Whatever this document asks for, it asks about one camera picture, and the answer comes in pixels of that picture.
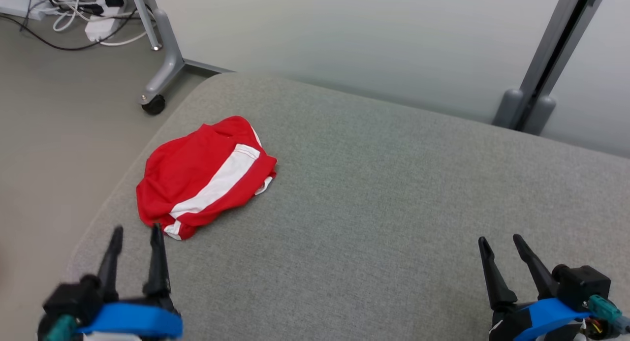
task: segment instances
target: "metal stand base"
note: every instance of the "metal stand base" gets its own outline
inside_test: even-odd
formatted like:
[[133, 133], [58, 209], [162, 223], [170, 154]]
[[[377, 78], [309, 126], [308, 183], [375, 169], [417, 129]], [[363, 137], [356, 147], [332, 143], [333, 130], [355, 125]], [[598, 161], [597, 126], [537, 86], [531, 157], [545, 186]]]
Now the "metal stand base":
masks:
[[153, 97], [166, 88], [166, 85], [177, 75], [184, 67], [184, 59], [180, 53], [180, 47], [177, 45], [173, 28], [166, 13], [160, 9], [155, 10], [154, 16], [157, 23], [157, 29], [162, 36], [162, 43], [164, 44], [164, 63], [162, 67], [157, 71], [153, 79], [144, 88], [144, 91], [140, 95], [138, 102], [140, 105], [148, 104]]
[[523, 92], [520, 89], [506, 90], [492, 124], [495, 126], [502, 126], [504, 128], [511, 128], [511, 122], [516, 116], [518, 106], [520, 106], [522, 101]]
[[540, 135], [554, 108], [556, 108], [556, 101], [552, 97], [538, 97], [534, 109], [523, 126], [523, 132]]

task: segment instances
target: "gray floor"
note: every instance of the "gray floor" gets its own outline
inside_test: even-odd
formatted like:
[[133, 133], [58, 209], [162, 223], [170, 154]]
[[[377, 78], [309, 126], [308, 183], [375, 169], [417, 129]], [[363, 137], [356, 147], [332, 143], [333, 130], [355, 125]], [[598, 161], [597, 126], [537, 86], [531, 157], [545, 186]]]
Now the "gray floor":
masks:
[[[76, 22], [31, 26], [50, 41], [88, 43]], [[117, 40], [142, 31], [132, 21]], [[150, 117], [135, 97], [162, 63], [146, 38], [80, 52], [47, 47], [0, 20], [0, 330], [32, 340], [41, 303], [59, 282], [73, 247], [124, 172], [207, 76], [185, 72]]]

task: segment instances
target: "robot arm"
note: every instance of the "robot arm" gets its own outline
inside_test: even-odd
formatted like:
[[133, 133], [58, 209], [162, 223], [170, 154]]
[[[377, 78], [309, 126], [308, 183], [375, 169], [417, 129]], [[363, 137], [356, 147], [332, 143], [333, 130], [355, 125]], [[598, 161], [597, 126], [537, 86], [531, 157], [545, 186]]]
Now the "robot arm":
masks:
[[493, 310], [490, 341], [573, 341], [578, 334], [593, 340], [614, 339], [630, 332], [630, 319], [608, 301], [610, 279], [590, 266], [569, 269], [558, 265], [553, 273], [515, 234], [518, 254], [534, 279], [538, 301], [517, 304], [495, 264], [486, 238], [479, 238], [479, 251]]
[[119, 300], [116, 291], [118, 256], [123, 228], [116, 227], [97, 276], [85, 275], [79, 283], [61, 283], [43, 305], [37, 330], [39, 341], [101, 340], [103, 333], [132, 337], [125, 340], [177, 339], [183, 323], [170, 298], [164, 236], [159, 224], [151, 230], [151, 266], [144, 296]]

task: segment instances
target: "metal pole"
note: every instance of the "metal pole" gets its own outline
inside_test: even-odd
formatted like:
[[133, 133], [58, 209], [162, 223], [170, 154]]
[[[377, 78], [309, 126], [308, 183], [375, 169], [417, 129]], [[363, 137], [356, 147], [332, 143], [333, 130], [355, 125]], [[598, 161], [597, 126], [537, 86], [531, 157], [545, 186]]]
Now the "metal pole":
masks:
[[144, 5], [144, 0], [133, 0], [133, 2], [135, 3], [135, 7], [138, 8], [138, 13], [140, 14], [142, 24], [144, 25], [144, 30], [147, 32], [147, 36], [149, 37], [149, 41], [151, 42], [151, 49], [160, 50], [162, 48], [162, 45], [158, 43], [158, 37], [153, 30], [151, 18], [149, 17], [146, 5]]

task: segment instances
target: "black plastic housing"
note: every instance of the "black plastic housing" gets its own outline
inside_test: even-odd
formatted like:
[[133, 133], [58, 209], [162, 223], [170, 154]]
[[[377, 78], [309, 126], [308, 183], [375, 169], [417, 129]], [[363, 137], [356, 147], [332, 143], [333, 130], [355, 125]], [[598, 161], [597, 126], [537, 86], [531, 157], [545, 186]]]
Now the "black plastic housing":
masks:
[[92, 323], [103, 307], [103, 299], [97, 291], [98, 278], [84, 276], [81, 283], [61, 283], [43, 305], [49, 316], [68, 314], [81, 325]]
[[566, 265], [558, 265], [552, 275], [560, 283], [558, 299], [575, 311], [584, 311], [583, 303], [594, 294], [608, 299], [610, 278], [593, 267], [570, 269]]

